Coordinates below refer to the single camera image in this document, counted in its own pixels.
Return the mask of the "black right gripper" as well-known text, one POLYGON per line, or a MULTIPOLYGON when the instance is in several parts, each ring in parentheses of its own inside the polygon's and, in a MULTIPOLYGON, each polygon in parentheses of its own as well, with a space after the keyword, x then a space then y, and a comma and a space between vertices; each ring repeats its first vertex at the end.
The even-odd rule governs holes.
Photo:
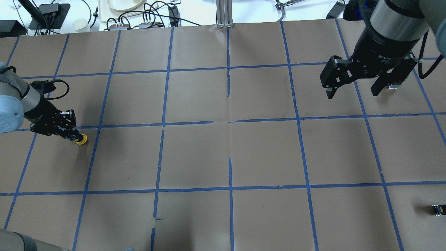
POLYGON ((374 97, 385 87, 401 85, 418 62, 412 52, 417 42, 392 40, 373 28, 364 28, 353 54, 347 59, 331 56, 320 73, 328 99, 340 87, 363 78, 376 78, 370 88, 374 97))

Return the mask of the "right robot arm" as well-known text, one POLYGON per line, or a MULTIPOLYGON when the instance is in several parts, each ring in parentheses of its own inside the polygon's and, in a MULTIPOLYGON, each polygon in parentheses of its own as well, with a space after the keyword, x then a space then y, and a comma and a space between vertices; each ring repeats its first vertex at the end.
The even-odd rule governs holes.
POLYGON ((363 11, 362 16, 366 27, 352 56, 330 57, 320 74, 329 99, 340 87, 363 78, 376 78, 373 96, 400 86, 419 62, 412 49, 429 30, 445 57, 444 0, 379 0, 372 13, 363 11))

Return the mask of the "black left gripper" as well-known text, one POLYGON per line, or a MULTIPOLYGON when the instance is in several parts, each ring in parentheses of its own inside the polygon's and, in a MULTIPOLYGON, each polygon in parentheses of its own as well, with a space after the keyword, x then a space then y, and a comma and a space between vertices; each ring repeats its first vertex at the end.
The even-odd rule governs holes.
POLYGON ((46 136, 59 135, 72 142, 79 142, 80 134, 77 134, 76 126, 75 112, 70 109, 43 116, 42 119, 31 124, 30 131, 46 136))

